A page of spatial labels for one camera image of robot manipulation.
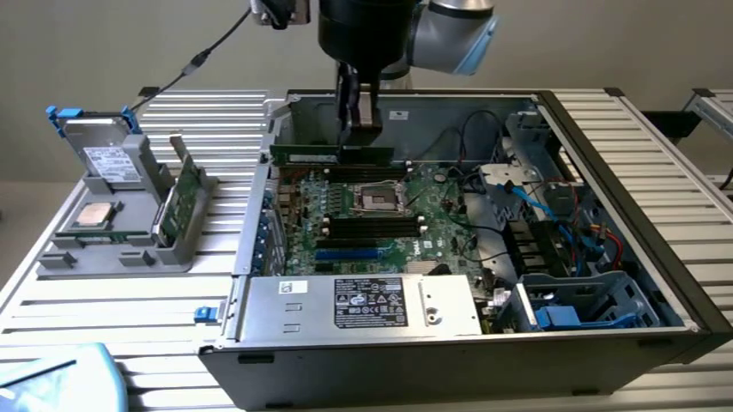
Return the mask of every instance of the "light blue plastic item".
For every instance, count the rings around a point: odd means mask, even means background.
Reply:
[[[104,345],[80,345],[0,376],[0,411],[127,412],[126,382]]]

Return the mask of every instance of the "motherboard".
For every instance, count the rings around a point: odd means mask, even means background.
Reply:
[[[466,220],[466,208],[451,200],[451,168],[422,164],[369,173],[286,171],[278,189],[286,275],[433,271],[479,282],[485,269],[473,250],[473,233],[455,223]]]

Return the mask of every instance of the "power supply label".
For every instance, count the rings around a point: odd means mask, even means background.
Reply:
[[[334,323],[339,329],[407,326],[402,278],[335,279]]]
[[[84,152],[92,161],[94,168],[108,183],[140,182],[134,161],[130,160],[123,148],[84,148]]]

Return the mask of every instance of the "wall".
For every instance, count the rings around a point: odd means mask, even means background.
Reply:
[[[728,0],[495,3],[502,21],[481,72],[417,71],[415,85],[618,86],[644,108],[680,107],[693,87],[733,88]],[[44,108],[130,103],[142,86],[172,78],[243,8],[242,0],[3,0],[0,179],[75,179],[80,167]],[[315,24],[284,33],[246,24],[182,87],[331,87],[333,68]]]

